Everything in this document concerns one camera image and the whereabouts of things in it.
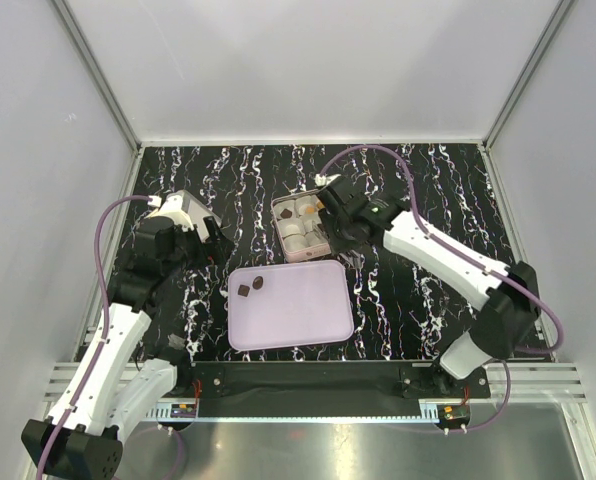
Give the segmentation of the dark square chocolate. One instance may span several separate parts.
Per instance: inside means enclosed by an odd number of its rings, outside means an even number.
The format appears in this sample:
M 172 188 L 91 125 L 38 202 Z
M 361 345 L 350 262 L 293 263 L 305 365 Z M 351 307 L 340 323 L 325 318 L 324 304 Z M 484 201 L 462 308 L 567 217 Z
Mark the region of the dark square chocolate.
M 250 291 L 250 287 L 247 285 L 240 285 L 238 288 L 238 295 L 239 296 L 243 296 L 243 297 L 247 297 Z

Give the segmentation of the dark oval chocolate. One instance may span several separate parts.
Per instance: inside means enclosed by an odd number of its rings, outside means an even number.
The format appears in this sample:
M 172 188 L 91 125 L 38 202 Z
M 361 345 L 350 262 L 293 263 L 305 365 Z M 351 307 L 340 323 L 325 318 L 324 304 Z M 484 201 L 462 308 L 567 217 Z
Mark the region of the dark oval chocolate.
M 261 289 L 261 288 L 262 288 L 263 284 L 264 284 L 264 279 L 263 279 L 263 277 L 262 277 L 262 276 L 258 276 L 258 277 L 256 277 L 256 278 L 253 280 L 253 282 L 252 282 L 252 287 L 253 287 L 255 290 L 259 290 L 259 289 Z

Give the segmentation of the pink tin lid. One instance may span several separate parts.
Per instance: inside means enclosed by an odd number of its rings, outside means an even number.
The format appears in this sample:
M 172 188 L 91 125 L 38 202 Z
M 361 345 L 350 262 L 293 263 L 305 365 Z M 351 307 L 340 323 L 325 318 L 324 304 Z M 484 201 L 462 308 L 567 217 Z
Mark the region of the pink tin lid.
M 212 218 L 218 226 L 222 223 L 216 214 L 186 190 L 170 193 L 164 200 L 151 196 L 149 205 L 155 206 L 156 209 L 151 211 L 147 218 L 159 216 L 170 218 L 176 225 L 196 230 L 202 242 L 208 240 L 210 236 L 204 222 L 205 218 Z

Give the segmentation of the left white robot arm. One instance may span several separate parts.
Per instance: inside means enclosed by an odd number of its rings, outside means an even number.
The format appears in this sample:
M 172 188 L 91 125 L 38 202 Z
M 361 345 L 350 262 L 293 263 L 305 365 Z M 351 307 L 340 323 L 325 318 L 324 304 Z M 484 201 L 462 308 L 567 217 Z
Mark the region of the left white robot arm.
M 37 474 L 111 479 L 124 444 L 165 394 L 186 394 L 194 372 L 167 347 L 124 388 L 118 383 L 159 309 L 160 287 L 180 272 L 224 263 L 234 244 L 214 216 L 183 225 L 167 216 L 142 221 L 133 251 L 113 274 L 100 323 L 59 401 L 44 420 L 30 420 L 21 440 Z

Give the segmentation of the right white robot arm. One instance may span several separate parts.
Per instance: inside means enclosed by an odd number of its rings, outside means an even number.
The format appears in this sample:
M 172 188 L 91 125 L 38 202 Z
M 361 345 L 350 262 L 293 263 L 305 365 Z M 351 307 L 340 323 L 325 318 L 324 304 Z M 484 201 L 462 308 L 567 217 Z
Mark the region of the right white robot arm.
M 454 396 L 474 370 L 512 356 L 542 312 L 530 265 L 486 257 L 416 218 L 409 202 L 387 193 L 370 198 L 340 175 L 318 175 L 316 186 L 322 226 L 334 251 L 382 248 L 438 277 L 476 310 L 469 330 L 436 361 L 431 375 L 438 393 Z

